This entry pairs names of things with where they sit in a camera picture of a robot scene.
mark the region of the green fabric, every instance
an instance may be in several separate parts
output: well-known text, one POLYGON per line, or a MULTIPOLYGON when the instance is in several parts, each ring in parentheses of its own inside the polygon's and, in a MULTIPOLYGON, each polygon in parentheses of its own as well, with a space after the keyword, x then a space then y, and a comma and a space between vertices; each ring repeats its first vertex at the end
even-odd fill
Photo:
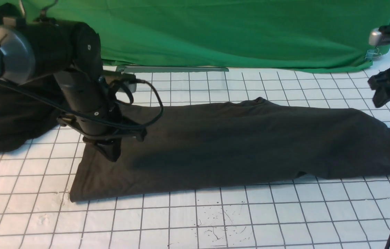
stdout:
MULTIPOLYGON (((29 18, 53 2, 23 1, 29 18)), ((48 15, 100 33, 106 65, 348 72, 372 65, 368 37, 390 24, 390 0, 59 0, 48 15)))

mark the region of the white grid mat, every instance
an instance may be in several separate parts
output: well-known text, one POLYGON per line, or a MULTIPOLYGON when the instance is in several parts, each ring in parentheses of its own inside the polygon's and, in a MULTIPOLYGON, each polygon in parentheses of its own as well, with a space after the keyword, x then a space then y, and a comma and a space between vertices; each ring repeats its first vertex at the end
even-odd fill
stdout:
MULTIPOLYGON (((371 101, 367 79, 377 72, 231 69, 137 76, 152 81, 167 106, 262 96, 290 106, 356 108, 390 127, 390 103, 375 109, 371 101)), ((136 104, 158 105, 145 85, 134 96, 136 104)), ((382 249, 390 232, 390 177, 305 176, 74 204, 68 191, 83 149, 78 133, 57 128, 0 155, 0 248, 382 249)))

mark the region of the black cylinder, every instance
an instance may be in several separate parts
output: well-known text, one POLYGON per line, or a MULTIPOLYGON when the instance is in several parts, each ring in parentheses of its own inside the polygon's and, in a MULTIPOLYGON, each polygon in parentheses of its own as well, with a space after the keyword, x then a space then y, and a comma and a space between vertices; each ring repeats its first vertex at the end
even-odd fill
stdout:
POLYGON ((27 39, 35 56, 35 71, 29 80, 54 74, 70 66, 72 45, 64 28, 41 22, 26 25, 17 31, 27 39))
MULTIPOLYGON (((84 73, 78 71, 61 71, 54 76, 72 110, 97 119, 110 119, 107 99, 99 84, 89 81, 84 73)), ((103 135, 110 129, 80 117, 77 117, 77 122, 90 136, 103 135)))

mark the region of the grid line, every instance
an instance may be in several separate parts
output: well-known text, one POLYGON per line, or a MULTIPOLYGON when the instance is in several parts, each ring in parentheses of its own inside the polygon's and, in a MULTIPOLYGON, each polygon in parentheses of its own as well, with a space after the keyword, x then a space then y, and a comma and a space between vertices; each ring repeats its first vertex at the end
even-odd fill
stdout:
MULTIPOLYGON (((347 106, 349 108, 352 108, 353 106, 358 107, 359 110, 362 110, 368 115, 383 120, 390 127, 390 104, 387 104, 383 108, 379 109, 384 111, 376 111, 377 109, 375 109, 370 102, 371 100, 369 98, 369 91, 371 90, 369 89, 369 86, 367 84, 367 75, 368 74, 365 73, 365 76, 361 77, 361 74, 347 74, 343 75, 343 77, 341 77, 342 75, 339 75, 339 77, 337 77, 335 74, 304 74, 296 71, 285 70, 230 69, 230 72, 228 73, 202 72, 139 74, 138 78, 150 78, 150 82, 152 84, 160 86, 159 92, 165 94, 165 98, 170 98, 163 99, 163 103, 165 104, 165 106, 200 103, 224 103, 227 101, 236 103, 240 102, 236 101, 238 99, 253 100, 255 99, 257 94, 260 94, 261 97, 267 99, 268 101, 272 101, 275 102, 275 104, 286 106, 310 107, 312 105, 316 105, 323 108, 346 108, 347 106), (196 85, 197 83, 205 85, 206 82, 207 86, 204 89, 203 87, 196 85), (177 86, 176 84, 183 84, 184 88, 173 90, 172 87, 175 88, 175 86, 177 86), (219 99, 213 99, 212 94, 219 93, 215 91, 221 91, 220 94, 223 94, 221 95, 221 98, 226 101, 218 101, 219 99), (185 96, 185 98, 187 99, 178 98, 177 95, 185 96)), ((157 100, 153 98, 152 91, 150 89, 141 87, 138 89, 137 93, 134 93, 134 96, 135 103, 138 105, 156 106, 157 100)), ((181 195, 178 196, 173 196, 172 192, 166 193, 161 196, 162 198, 159 197, 159 195, 148 196, 142 194, 138 195, 138 197, 135 197, 133 199, 123 199, 121 202, 119 202, 121 199, 114 198, 108 200, 107 205, 101 205, 98 208, 92 206, 91 202, 79 203, 77 204, 78 208, 66 208, 64 204, 70 205, 69 199, 65 198, 69 191, 69 181, 71 181, 72 178, 75 176, 74 170, 78 165, 77 162, 82 158, 82 155, 80 155, 80 153, 78 152, 81 151, 81 149, 83 148, 83 143, 80 140, 77 142, 75 140, 76 136, 72 135, 70 132, 64 132, 65 129, 67 129, 67 127, 63 128, 57 126, 53 129, 54 132, 47 137, 44 137, 41 140, 29 140, 26 143, 26 147, 28 148, 19 151, 19 154, 9 156, 5 153, 0 155, 0 165, 6 164, 11 166, 14 165, 15 167, 17 167, 17 165, 20 164, 20 161, 22 161, 21 167, 18 170, 16 168, 14 170, 11 170, 12 167, 14 167, 12 166, 8 169, 5 169, 7 173, 0 173, 0 181, 1 177, 16 178, 15 182, 9 183, 10 194, 8 194, 8 190, 3 191, 6 193, 2 193, 0 191, 0 200, 6 198, 4 194, 8 196, 5 202, 0 203, 0 206, 4 207, 3 212, 1 212, 0 209, 0 223, 5 214, 24 214, 29 216, 27 223, 24 224, 25 227, 23 227, 21 230, 0 233, 0 241, 7 238, 7 236, 21 236, 21 241, 19 241, 19 244, 15 245, 15 247, 21 248, 22 246, 28 246, 27 242, 29 240, 25 240, 25 238, 28 231, 29 223, 31 222, 31 218, 33 216, 36 216, 37 214, 43 213, 57 215, 52 222, 53 230, 43 232, 43 230, 37 231, 31 227, 31 238, 34 238, 32 236, 51 236, 50 241, 46 242, 46 246, 49 245, 49 247, 58 245, 59 241, 61 242, 62 238, 80 238, 80 241, 78 241, 78 239, 76 240, 76 247, 72 246, 70 249, 82 248, 84 246, 87 247, 89 246, 89 242, 95 242, 89 241, 90 239, 102 240, 103 242, 101 243, 103 244, 101 244, 101 248, 114 247, 114 245, 116 243, 119 243, 121 240, 122 243, 127 243, 126 247, 128 249, 149 249, 152 246, 168 247, 169 249, 174 249, 175 247, 197 249, 262 249, 279 246, 284 248, 286 246, 308 246, 310 248, 321 248, 322 245, 337 247, 342 245, 346 246, 351 243, 367 243, 368 248, 372 249, 376 246, 373 246, 372 243, 383 243, 387 239, 385 238, 385 236, 383 238, 379 238, 378 236, 369 238, 367 235, 375 234, 375 232, 384 232, 385 230, 389 231, 390 229, 390 194, 386 197, 375 197, 373 195, 373 191, 381 191, 380 187, 377 186, 384 186, 386 183, 387 186, 390 185, 390 176, 335 180, 325 180, 317 177, 312 177, 309 180, 308 176, 304 176, 304 178, 297 178, 292 181, 244 186, 243 191, 232 192, 233 194, 225 194, 225 188, 218 188, 217 191, 214 190, 213 192, 209 192, 209 194, 206 195, 207 198, 214 198, 211 200, 211 202, 198 202, 198 198, 200 197, 200 190, 197 190, 190 193, 183 192, 181 195), (73 148, 69 148, 67 153, 58 153, 57 151, 54 155, 55 146, 61 145, 62 148, 65 148, 67 147, 67 145, 65 144, 75 145, 75 151, 72 151, 73 148), (41 146, 44 148, 50 148, 50 146, 52 147, 51 151, 48 154, 41 153, 40 151, 35 151, 37 158, 32 158, 34 157, 34 154, 31 154, 31 156, 29 156, 29 154, 34 152, 35 146, 41 146), (40 168, 40 170, 31 170, 30 172, 23 172, 24 167, 26 165, 26 161, 37 159, 47 161, 46 168, 42 170, 40 168), (53 159, 58 159, 58 163, 68 162, 68 159, 72 160, 72 165, 70 166, 69 171, 65 172, 64 169, 61 170, 59 168, 59 165, 56 165, 57 162, 53 163, 53 159), (33 190, 28 187, 22 189, 21 191, 17 191, 18 193, 14 193, 15 191, 13 189, 16 188, 18 179, 23 176, 26 178, 29 177, 34 179, 40 179, 40 185, 37 186, 38 191, 35 187, 33 188, 33 190), (66 178, 67 181, 65 188, 61 189, 61 191, 58 192, 51 192, 49 189, 45 189, 45 187, 42 188, 43 183, 47 181, 48 177, 54 177, 58 179, 66 178), (333 196, 338 194, 338 192, 335 192, 335 190, 332 189, 335 186, 335 183, 337 183, 338 188, 340 187, 340 191, 344 195, 346 195, 346 197, 342 198, 340 195, 337 197, 333 196), (367 188, 365 188, 364 191, 366 191, 365 194, 369 193, 370 196, 365 196, 365 198, 362 199, 360 198, 363 197, 361 195, 351 197, 349 193, 352 194, 352 188, 354 186, 359 186, 360 183, 367 185, 367 188), (310 190, 310 193, 304 193, 304 190, 301 188, 310 190), (293 196, 296 196, 297 200, 292 200, 291 198, 289 199, 285 196, 279 198, 279 192, 277 192, 279 191, 279 189, 286 189, 286 193, 293 194, 293 196), (59 200, 59 208, 52 208, 52 211, 48 212, 35 209, 35 205, 37 205, 38 207, 37 200, 39 199, 40 194, 57 194, 59 198, 62 196, 62 199, 59 200), (304 197, 304 194, 311 194, 313 196, 315 196, 316 194, 316 197, 320 198, 303 200, 302 197, 304 197), (11 197, 18 198, 18 200, 25 200, 29 197, 33 197, 34 200, 33 203, 29 203, 31 206, 25 206, 24 209, 7 210, 7 205, 10 205, 11 197), (358 205, 359 202, 362 200, 371 202, 372 206, 375 209, 378 209, 378 213, 376 215, 363 215, 362 212, 366 212, 366 210, 363 210, 366 205, 358 205), (227 208, 236 209, 238 205, 242 207, 242 204, 244 203, 242 201, 247 202, 244 204, 247 206, 247 208, 245 208, 244 206, 243 209, 245 214, 241 214, 241 212, 239 212, 239 214, 235 214, 227 211, 227 208), (335 213, 333 209, 334 206, 336 206, 337 203, 340 201, 344 201, 344 204, 346 204, 347 207, 350 207, 352 209, 353 215, 345 216, 343 218, 335 218, 335 215, 337 215, 337 213, 335 213), (295 215, 297 219, 280 219, 280 217, 278 216, 282 212, 282 210, 280 209, 282 208, 282 205, 280 204, 285 204, 286 207, 294 207, 297 213, 294 213, 292 215, 295 215), (313 215, 315 215, 314 213, 310 213, 312 212, 310 211, 310 208, 314 206, 322 207, 322 211, 326 211, 329 214, 329 217, 325 219, 311 219, 310 221, 308 221, 307 219, 309 219, 310 216, 313 218, 313 215), (175 211, 173 208, 180 208, 179 212, 183 213, 178 213, 179 216, 190 216, 191 219, 195 219, 196 222, 192 224, 191 221, 184 222, 179 220, 173 220, 173 215, 171 216, 171 214, 174 214, 173 211, 175 211), (209 211, 207 211, 207 214, 201 214, 198 213, 199 208, 203 208, 206 211, 210 208, 217 208, 218 210, 219 208, 221 208, 222 214, 218 215, 218 217, 221 216, 221 218, 219 219, 222 219, 221 225, 218 225, 219 221, 215 221, 214 223, 209 224, 207 220, 207 223, 204 223, 204 220, 202 219, 212 219, 212 215, 214 215, 214 213, 212 212, 211 214, 209 213, 209 211), (144 213, 153 212, 155 209, 162 209, 168 211, 168 216, 163 215, 162 217, 156 216, 151 218, 151 216, 148 216, 144 213), (102 225, 102 227, 97 231, 94 229, 86 228, 86 225, 94 220, 93 216, 92 219, 88 218, 90 217, 88 216, 90 214, 89 211, 100 211, 102 213, 106 211, 108 215, 107 217, 105 217, 105 220, 102 220, 101 222, 106 222, 107 225, 102 225), (122 222, 124 222, 123 224, 127 225, 126 227, 120 227, 120 225, 117 224, 117 222, 119 222, 119 219, 116 217, 117 212, 120 214, 132 213, 137 214, 137 216, 123 216, 122 222), (74 214, 72 213, 76 215, 83 213, 82 219, 80 220, 80 222, 84 222, 83 227, 79 227, 76 231, 59 230, 59 220, 62 219, 62 217, 60 217, 61 214, 65 216, 74 216, 74 214), (356 229, 359 229, 359 234, 361 236, 352 238, 349 235, 350 231, 341 230, 339 226, 340 224, 344 224, 344 222, 348 222, 348 224, 356 226, 356 229), (385 225, 383 228, 372 228, 368 225, 365 226, 365 224, 376 224, 376 222, 378 224, 382 224, 382 222, 384 222, 385 225), (292 236, 293 233, 290 230, 290 225, 293 225, 292 227, 296 227, 294 225, 300 225, 301 230, 302 228, 303 230, 302 233, 298 236, 304 236, 305 240, 294 238, 294 236, 292 236), (243 228, 247 228, 247 230, 243 235, 240 235, 239 232, 235 234, 234 230, 237 227, 240 228, 240 230, 242 230, 243 228), (326 234, 326 231, 322 229, 330 229, 331 227, 333 227, 335 232, 333 233, 332 231, 329 231, 329 233, 332 233, 332 239, 323 240, 323 235, 321 234, 326 234), (215 230, 220 229, 221 231, 224 231, 224 234, 218 237, 221 237, 220 239, 224 239, 225 245, 224 241, 222 241, 223 243, 221 244, 215 243, 209 241, 210 238, 207 237, 209 236, 208 234, 200 234, 200 231, 201 233, 203 233, 204 230, 213 230, 213 228, 215 230), (192 237, 193 235, 190 230, 196 230, 196 238, 192 237), (161 234, 163 237, 151 237, 156 236, 154 234, 161 234), (181 234, 182 236, 188 237, 187 239, 178 238, 174 236, 174 234, 181 234), (266 236, 274 236, 271 237, 271 240, 278 240, 278 242, 268 241, 267 239, 263 238, 263 234, 265 234, 266 236), (251 238, 253 238, 255 244, 250 244, 250 241, 252 240, 251 238)))

